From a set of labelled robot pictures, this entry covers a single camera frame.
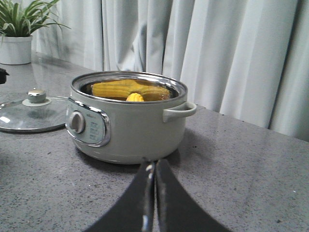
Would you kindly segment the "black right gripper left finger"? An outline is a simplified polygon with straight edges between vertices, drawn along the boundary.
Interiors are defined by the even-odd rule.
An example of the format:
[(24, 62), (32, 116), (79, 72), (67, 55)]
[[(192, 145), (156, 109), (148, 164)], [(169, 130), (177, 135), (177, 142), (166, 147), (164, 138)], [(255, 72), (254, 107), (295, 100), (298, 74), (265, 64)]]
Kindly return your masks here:
[(123, 195), (87, 232), (151, 232), (155, 203), (155, 164), (144, 161)]

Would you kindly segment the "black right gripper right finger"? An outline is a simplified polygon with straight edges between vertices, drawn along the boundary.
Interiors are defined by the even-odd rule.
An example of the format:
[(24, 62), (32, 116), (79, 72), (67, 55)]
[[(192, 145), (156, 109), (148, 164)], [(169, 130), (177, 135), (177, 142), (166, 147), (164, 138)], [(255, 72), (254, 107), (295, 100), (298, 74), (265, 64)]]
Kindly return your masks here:
[(206, 213), (186, 192), (169, 162), (156, 163), (157, 210), (162, 232), (228, 232), (229, 229)]

